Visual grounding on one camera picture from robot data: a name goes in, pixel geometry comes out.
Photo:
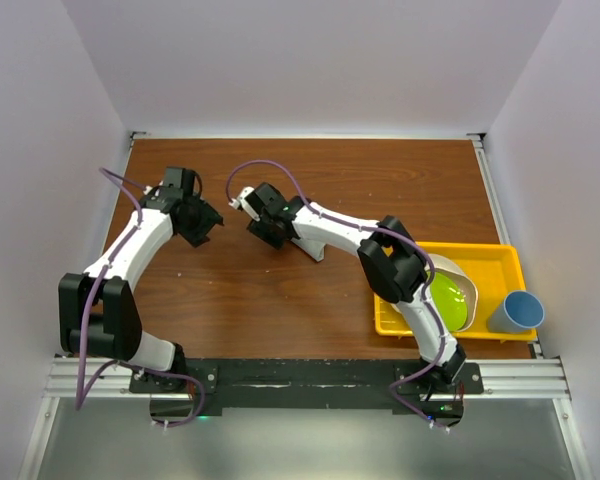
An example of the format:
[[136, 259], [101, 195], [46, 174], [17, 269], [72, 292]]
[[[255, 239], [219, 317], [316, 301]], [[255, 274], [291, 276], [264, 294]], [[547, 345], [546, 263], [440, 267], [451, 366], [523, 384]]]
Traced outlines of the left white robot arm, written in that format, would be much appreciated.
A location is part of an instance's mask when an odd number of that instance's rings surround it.
[[80, 359], [98, 356], [137, 367], [163, 391], [176, 392], [187, 380], [183, 349], [144, 330], [134, 290], [173, 237], [197, 248], [223, 218], [203, 199], [200, 175], [183, 167], [167, 168], [162, 181], [132, 203], [127, 225], [105, 253], [60, 280], [60, 343]]

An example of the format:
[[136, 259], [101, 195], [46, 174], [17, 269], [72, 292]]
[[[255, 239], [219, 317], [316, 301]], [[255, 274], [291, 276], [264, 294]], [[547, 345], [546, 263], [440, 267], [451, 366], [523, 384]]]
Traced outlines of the grey cloth napkin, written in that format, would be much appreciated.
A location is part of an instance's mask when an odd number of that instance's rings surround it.
[[293, 242], [315, 262], [324, 260], [325, 244], [316, 240], [294, 239]]

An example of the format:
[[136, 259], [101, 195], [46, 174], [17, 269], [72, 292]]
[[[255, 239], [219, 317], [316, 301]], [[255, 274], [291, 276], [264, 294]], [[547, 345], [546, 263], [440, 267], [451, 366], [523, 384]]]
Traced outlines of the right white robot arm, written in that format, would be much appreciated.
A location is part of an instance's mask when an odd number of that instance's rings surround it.
[[428, 386], [446, 393], [460, 382], [466, 354], [430, 292], [433, 262], [397, 218], [363, 220], [301, 195], [287, 200], [268, 183], [243, 188], [231, 205], [251, 218], [251, 233], [276, 249], [290, 241], [317, 262], [327, 246], [357, 257], [374, 294], [393, 305], [410, 327]]

